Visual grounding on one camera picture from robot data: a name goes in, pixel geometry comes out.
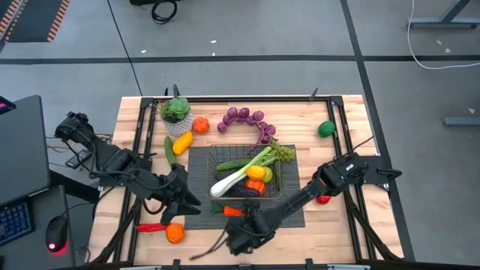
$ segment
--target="red chili pepper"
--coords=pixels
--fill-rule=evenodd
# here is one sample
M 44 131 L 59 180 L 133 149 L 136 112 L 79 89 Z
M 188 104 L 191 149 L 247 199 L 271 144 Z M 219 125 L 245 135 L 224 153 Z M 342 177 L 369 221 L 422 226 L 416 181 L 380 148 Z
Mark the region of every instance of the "red chili pepper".
M 316 198 L 316 202 L 319 203 L 319 204 L 327 204 L 329 202 L 330 198 L 332 198 L 332 197 L 329 196 L 329 195 L 321 195 L 321 196 L 318 196 Z
M 160 223 L 144 223 L 138 226 L 138 231 L 141 233 L 144 232 L 156 232 L 159 230 L 165 230 L 167 226 L 164 226 Z

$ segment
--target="orange fruit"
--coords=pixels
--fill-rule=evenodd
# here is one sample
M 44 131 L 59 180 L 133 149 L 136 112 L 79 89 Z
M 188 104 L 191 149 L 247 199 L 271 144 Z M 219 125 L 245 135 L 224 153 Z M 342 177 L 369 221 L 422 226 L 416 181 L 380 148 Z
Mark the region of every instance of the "orange fruit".
M 180 223 L 171 223 L 165 229 L 165 236 L 168 242 L 178 244 L 185 238 L 185 229 Z

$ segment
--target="computer mouse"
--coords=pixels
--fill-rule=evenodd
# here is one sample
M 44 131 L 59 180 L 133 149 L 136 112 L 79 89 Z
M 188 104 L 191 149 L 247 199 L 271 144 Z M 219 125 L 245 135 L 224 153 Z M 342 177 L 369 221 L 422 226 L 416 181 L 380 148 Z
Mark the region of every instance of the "computer mouse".
M 60 251 L 67 243 L 68 219 L 62 215 L 52 218 L 45 232 L 46 248 L 50 252 Z

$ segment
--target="gray floor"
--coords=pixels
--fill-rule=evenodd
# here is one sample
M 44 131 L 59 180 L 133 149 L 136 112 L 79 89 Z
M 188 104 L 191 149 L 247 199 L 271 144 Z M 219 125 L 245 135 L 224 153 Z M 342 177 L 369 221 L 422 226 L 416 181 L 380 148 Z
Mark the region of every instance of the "gray floor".
M 133 57 L 353 54 L 336 0 L 184 0 L 166 25 L 155 25 L 147 11 L 126 0 L 111 3 Z M 409 55 L 405 25 L 411 1 L 348 3 L 364 56 Z M 416 0 L 415 14 L 439 16 L 449 3 Z M 480 17 L 479 11 L 480 1 L 474 1 L 462 16 Z M 419 55 L 480 54 L 479 31 L 413 29 L 412 45 Z M 0 53 L 0 59 L 111 57 L 125 57 L 125 51 L 106 0 L 72 0 L 53 43 L 8 43 Z M 316 87 L 321 94 L 363 93 L 356 63 L 348 61 L 134 67 L 145 95 L 162 95 L 173 83 L 183 95 L 308 94 Z M 366 68 L 392 162 L 404 174 L 398 186 L 416 259 L 480 265 L 480 129 L 443 126 L 445 116 L 470 116 L 468 109 L 477 111 L 474 116 L 480 113 L 480 67 L 424 70 L 406 61 L 368 62 Z M 12 100 L 42 96 L 49 136 L 70 110 L 87 113 L 98 133 L 110 134 L 121 97 L 138 95 L 129 64 L 0 65 L 0 82 L 1 95 Z M 49 157 L 63 164 L 71 154 Z M 52 168 L 95 184 L 85 172 Z M 80 247 L 88 242 L 91 209 L 75 211 L 74 242 Z

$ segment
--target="keyboard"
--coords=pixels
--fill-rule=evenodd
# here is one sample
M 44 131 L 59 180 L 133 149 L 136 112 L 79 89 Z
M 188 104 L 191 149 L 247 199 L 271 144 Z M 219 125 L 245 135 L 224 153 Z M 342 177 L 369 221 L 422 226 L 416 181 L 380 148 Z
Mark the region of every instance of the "keyboard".
M 23 200 L 0 208 L 0 246 L 33 230 L 29 201 Z

